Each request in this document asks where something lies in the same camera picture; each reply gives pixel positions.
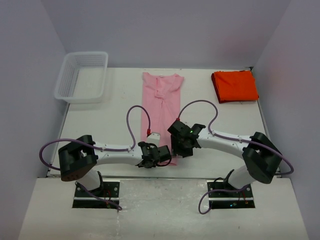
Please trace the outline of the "pink t shirt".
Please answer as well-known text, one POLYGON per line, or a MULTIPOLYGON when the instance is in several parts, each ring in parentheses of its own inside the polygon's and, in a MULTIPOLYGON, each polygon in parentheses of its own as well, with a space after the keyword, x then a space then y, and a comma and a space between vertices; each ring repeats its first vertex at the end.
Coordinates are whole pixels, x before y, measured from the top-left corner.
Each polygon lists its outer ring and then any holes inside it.
POLYGON ((181 109, 181 88, 185 78, 178 74, 170 76, 142 74, 142 107, 148 114, 141 113, 140 140, 147 140, 147 129, 160 134, 159 145, 171 146, 168 128, 177 119, 181 109))

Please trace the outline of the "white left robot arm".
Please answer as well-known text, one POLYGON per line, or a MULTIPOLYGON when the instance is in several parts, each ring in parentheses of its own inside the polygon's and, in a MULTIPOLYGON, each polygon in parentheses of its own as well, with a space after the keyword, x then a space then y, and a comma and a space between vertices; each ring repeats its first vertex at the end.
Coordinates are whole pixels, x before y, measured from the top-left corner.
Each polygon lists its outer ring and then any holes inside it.
POLYGON ((129 146, 108 145, 93 141, 91 135, 83 135, 69 142, 58 150, 61 180, 77 181, 94 197, 104 190, 101 173, 94 170, 96 166, 125 164, 150 169, 172 160, 168 146, 158 147, 144 141, 129 146))

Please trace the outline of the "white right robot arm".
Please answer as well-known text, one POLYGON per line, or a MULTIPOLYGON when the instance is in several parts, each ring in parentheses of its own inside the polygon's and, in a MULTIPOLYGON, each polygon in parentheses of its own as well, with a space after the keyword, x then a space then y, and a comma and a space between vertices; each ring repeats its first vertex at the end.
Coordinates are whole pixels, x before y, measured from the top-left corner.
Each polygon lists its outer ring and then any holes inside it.
POLYGON ((255 181, 270 184, 282 161, 279 150, 261 132, 252 136, 223 135, 205 125, 196 123, 189 127, 179 120, 167 131, 173 156, 190 157, 194 148, 203 148, 222 151, 244 161, 243 166, 231 170, 224 180, 223 191, 230 197, 255 181))

